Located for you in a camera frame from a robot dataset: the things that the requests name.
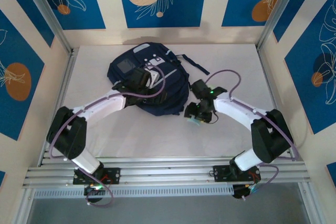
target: navy blue backpack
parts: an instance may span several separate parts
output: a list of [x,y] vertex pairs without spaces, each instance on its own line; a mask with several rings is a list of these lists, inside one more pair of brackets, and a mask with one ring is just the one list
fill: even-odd
[[[206,75],[209,74],[207,70],[186,55],[182,55],[182,57]],[[161,43],[147,42],[124,52],[110,64],[107,76],[112,84],[115,84],[130,76],[134,68],[150,65],[159,67],[164,73],[166,99],[160,104],[151,104],[148,100],[144,100],[138,106],[156,116],[179,115],[184,110],[184,104],[189,96],[189,74],[182,67],[177,56]],[[159,74],[158,81],[153,85],[153,88],[155,91],[159,91],[161,86],[162,76]]]

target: white backdrop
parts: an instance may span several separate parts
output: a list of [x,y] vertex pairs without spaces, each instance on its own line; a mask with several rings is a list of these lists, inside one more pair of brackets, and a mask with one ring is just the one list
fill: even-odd
[[[86,104],[107,93],[112,84],[106,74],[110,62],[133,46],[81,46],[65,98],[65,106]],[[265,110],[272,109],[270,94],[255,45],[168,45],[175,54],[187,54],[209,72],[234,69],[242,83],[234,96]],[[182,60],[190,83],[205,79]],[[209,84],[230,90],[238,78],[220,73]],[[189,100],[196,101],[190,93]],[[154,117],[132,106],[113,113],[88,129],[87,146],[100,157],[234,156],[251,148],[251,133],[233,119],[219,114],[212,125],[197,126],[180,116]]]

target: backpack strap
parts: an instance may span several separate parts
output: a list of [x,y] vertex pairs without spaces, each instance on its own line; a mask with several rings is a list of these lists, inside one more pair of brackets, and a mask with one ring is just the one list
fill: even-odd
[[197,64],[195,61],[193,61],[192,59],[190,59],[187,55],[176,55],[176,56],[182,56],[183,59],[185,59],[187,62],[189,62],[191,65],[193,65],[194,67],[198,68],[200,71],[202,71],[203,73],[205,73],[207,76],[210,74],[209,71],[207,71],[205,68],[203,68],[201,65]]

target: orange circle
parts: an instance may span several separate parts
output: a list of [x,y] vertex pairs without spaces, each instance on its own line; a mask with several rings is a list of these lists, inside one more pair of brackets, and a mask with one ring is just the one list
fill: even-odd
[[322,76],[322,74],[319,73],[319,72],[315,72],[313,74],[313,76],[311,77],[311,83],[313,83],[313,85],[315,87],[321,86],[321,84],[323,83],[323,76]]
[[58,10],[61,14],[63,14],[63,15],[68,15],[68,14],[70,14],[70,8],[69,8],[68,6],[66,6],[66,5],[59,5],[59,6],[57,7],[57,10]]
[[252,19],[256,22],[264,22],[268,20],[269,15],[271,14],[271,11],[273,10],[273,7],[275,6],[275,3],[278,0],[261,0],[258,2],[258,4],[255,5],[255,7],[252,10]]
[[6,81],[5,84],[10,97],[20,102],[26,100],[29,96],[30,89],[32,88],[31,76],[28,68],[25,65],[16,62],[10,64],[6,70],[17,76],[21,76],[24,74],[24,76],[20,78],[21,81],[9,79],[8,81]]

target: black bracket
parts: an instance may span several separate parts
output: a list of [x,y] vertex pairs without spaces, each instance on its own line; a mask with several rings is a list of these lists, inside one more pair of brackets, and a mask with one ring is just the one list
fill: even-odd
[[[102,178],[100,181],[106,185],[118,185],[120,180],[120,168],[103,168]],[[82,173],[80,170],[75,170],[74,185],[91,185],[97,184],[96,181]]]
[[229,165],[215,165],[209,174],[214,176],[215,182],[258,183],[261,180],[260,171],[256,166],[235,176],[231,173]]

